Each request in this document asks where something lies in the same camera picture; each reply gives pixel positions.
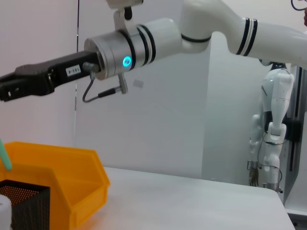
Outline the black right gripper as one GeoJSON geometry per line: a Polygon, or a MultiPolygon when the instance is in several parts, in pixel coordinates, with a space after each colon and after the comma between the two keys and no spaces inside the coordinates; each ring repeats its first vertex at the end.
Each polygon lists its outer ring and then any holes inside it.
{"type": "Polygon", "coordinates": [[[89,71],[83,64],[97,65],[98,54],[81,51],[38,64],[19,66],[12,73],[0,77],[0,100],[7,102],[27,96],[45,96],[55,88],[68,82],[86,77],[89,71]]]}

